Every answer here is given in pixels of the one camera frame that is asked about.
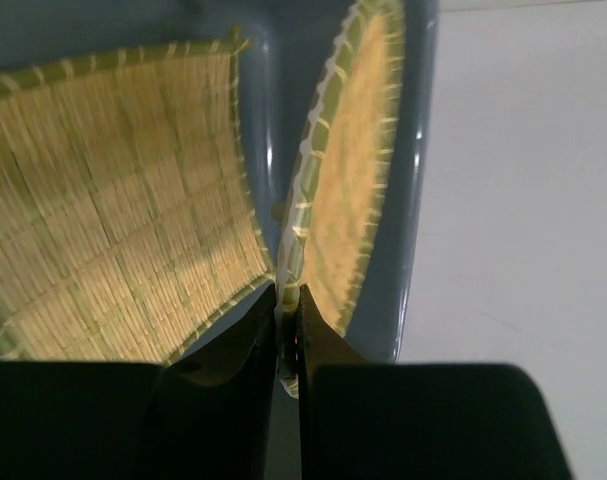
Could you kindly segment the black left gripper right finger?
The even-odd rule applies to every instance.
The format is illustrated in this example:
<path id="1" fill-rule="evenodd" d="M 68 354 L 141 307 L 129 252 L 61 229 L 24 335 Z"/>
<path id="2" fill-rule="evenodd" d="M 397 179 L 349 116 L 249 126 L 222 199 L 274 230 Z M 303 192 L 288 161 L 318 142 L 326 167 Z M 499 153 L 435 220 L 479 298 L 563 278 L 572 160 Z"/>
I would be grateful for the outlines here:
<path id="1" fill-rule="evenodd" d="M 372 363 L 322 318 L 297 311 L 306 479 L 568 479 L 544 397 L 510 364 Z"/>

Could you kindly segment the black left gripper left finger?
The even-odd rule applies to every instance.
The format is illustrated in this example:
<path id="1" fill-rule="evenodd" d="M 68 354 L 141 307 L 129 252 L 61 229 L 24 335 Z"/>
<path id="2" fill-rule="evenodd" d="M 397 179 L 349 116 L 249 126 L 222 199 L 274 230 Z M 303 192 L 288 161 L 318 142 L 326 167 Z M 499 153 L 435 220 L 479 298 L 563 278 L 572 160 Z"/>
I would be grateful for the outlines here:
<path id="1" fill-rule="evenodd" d="M 275 292 L 170 366 L 0 361 L 0 479 L 259 479 Z"/>

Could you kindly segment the square green-edged bamboo tray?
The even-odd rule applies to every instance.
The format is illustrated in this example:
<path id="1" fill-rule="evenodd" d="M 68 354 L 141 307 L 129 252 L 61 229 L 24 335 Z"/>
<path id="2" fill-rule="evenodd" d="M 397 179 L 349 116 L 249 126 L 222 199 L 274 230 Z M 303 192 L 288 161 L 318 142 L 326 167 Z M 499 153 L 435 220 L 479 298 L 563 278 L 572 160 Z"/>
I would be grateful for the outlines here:
<path id="1" fill-rule="evenodd" d="M 0 360 L 170 363 L 273 277 L 222 39 L 0 73 Z"/>

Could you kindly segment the round green-edged bamboo tray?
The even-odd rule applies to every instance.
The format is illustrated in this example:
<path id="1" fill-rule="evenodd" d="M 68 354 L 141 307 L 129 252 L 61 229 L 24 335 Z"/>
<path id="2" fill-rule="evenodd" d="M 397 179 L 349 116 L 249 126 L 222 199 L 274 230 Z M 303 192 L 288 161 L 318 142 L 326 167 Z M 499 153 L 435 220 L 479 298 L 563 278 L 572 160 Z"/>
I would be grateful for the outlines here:
<path id="1" fill-rule="evenodd" d="M 278 378 L 299 396 L 294 326 L 308 288 L 345 336 L 374 248 L 394 152 L 405 62 L 400 1 L 356 1 L 315 87 L 283 211 L 275 320 Z"/>

